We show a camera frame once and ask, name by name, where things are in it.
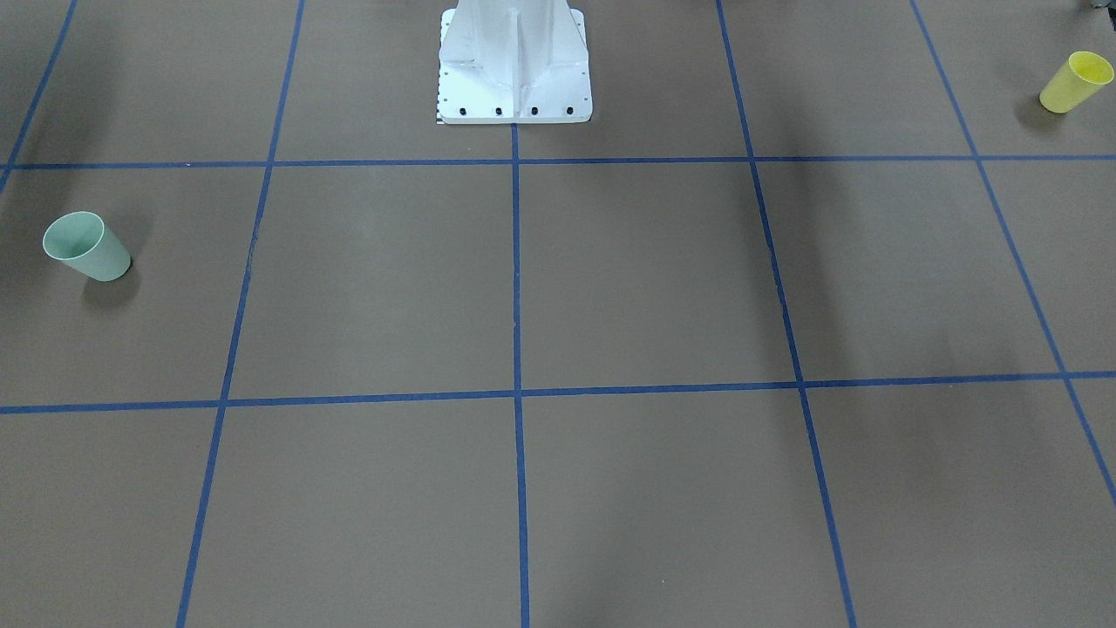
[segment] mint green cup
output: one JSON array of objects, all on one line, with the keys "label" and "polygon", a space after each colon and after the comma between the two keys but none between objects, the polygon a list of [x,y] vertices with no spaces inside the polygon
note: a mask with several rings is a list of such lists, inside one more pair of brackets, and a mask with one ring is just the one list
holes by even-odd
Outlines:
[{"label": "mint green cup", "polygon": [[42,233],[42,250],[98,281],[112,281],[132,265],[127,249],[92,211],[75,211],[51,222]]}]

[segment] plastic cup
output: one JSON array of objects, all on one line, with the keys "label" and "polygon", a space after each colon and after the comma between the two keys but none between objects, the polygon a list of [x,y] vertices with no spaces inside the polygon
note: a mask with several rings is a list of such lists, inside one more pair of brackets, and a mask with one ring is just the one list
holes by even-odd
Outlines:
[{"label": "plastic cup", "polygon": [[42,233],[42,250],[98,281],[112,281],[132,265],[127,249],[92,211],[75,211],[51,222]]},{"label": "plastic cup", "polygon": [[1069,56],[1039,94],[1048,110],[1066,113],[1113,80],[1113,66],[1095,52],[1080,50]]}]

